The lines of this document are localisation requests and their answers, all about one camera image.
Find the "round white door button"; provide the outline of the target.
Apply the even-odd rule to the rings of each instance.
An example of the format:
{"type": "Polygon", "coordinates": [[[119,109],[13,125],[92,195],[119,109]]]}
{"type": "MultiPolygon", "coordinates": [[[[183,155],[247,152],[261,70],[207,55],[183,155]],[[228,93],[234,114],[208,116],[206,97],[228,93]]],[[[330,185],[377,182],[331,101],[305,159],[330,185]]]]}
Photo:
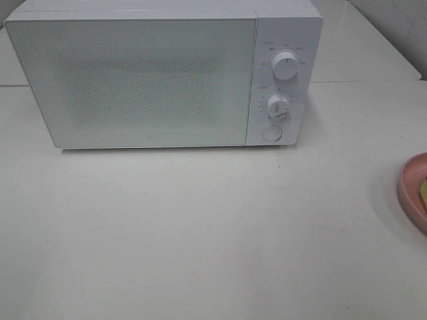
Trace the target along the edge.
{"type": "Polygon", "coordinates": [[[269,142],[278,141],[282,137],[282,129],[276,125],[270,125],[262,131],[262,137],[269,142]]]}

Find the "white microwave door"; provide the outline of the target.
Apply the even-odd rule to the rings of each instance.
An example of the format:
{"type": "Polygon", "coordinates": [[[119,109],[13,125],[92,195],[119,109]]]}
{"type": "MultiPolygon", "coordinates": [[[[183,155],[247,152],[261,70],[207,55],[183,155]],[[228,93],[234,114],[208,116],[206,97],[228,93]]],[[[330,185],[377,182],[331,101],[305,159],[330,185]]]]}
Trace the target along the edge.
{"type": "Polygon", "coordinates": [[[6,28],[58,148],[246,142],[253,19],[6,28]]]}

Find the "pink round plate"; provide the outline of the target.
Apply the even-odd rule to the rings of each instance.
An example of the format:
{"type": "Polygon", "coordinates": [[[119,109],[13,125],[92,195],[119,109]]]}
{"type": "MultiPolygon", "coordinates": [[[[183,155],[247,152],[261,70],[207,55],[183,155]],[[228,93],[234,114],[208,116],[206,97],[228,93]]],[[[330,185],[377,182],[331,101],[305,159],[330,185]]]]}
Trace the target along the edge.
{"type": "Polygon", "coordinates": [[[420,198],[420,187],[426,178],[426,153],[409,159],[400,172],[398,200],[406,216],[426,236],[426,210],[420,198]]]}

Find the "sandwich with lettuce and bacon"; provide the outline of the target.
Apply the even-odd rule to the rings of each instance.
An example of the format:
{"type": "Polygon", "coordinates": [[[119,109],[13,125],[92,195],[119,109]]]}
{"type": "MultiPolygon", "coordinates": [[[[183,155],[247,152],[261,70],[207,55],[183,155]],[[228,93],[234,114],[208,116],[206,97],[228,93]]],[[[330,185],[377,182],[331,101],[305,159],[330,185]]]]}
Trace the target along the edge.
{"type": "Polygon", "coordinates": [[[420,198],[424,209],[427,210],[427,178],[425,178],[420,187],[420,198]]]}

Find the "white microwave oven body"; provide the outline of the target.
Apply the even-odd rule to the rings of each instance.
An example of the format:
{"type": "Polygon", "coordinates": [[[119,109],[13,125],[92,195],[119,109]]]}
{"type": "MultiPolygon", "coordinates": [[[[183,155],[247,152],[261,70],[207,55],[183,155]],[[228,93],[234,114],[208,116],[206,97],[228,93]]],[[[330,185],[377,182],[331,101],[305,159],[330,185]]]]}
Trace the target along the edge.
{"type": "MultiPolygon", "coordinates": [[[[246,142],[243,145],[185,147],[292,145],[298,138],[324,24],[309,1],[26,1],[6,18],[4,26],[7,31],[6,24],[10,21],[237,19],[256,22],[246,142]],[[294,77],[282,81],[274,77],[271,59],[284,49],[297,53],[300,64],[294,77]],[[271,119],[266,113],[266,101],[273,95],[285,95],[290,100],[291,109],[281,119],[271,119]],[[262,131],[270,125],[281,127],[280,140],[264,140],[262,131]]],[[[169,147],[119,149],[127,148],[169,147]]]]}

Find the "upper white power knob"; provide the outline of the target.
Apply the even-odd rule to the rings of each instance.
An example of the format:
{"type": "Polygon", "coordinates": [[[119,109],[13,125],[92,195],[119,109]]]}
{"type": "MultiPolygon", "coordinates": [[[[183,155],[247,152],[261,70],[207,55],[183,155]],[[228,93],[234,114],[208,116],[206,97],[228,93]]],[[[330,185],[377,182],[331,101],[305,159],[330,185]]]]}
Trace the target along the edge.
{"type": "Polygon", "coordinates": [[[294,51],[284,49],[275,53],[271,59],[271,67],[276,79],[285,81],[298,73],[300,59],[294,51]]]}

